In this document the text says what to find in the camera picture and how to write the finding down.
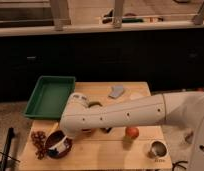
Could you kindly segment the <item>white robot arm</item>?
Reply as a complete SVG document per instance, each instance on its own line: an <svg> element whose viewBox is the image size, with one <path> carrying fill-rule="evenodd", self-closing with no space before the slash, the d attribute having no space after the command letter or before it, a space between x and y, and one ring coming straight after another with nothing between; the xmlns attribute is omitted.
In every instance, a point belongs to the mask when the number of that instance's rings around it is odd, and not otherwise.
<svg viewBox="0 0 204 171"><path fill-rule="evenodd" d="M194 132L187 171L204 171L204 92L173 92L89 108L82 93L66 103L60 129L74 139L83 129L181 125Z"/></svg>

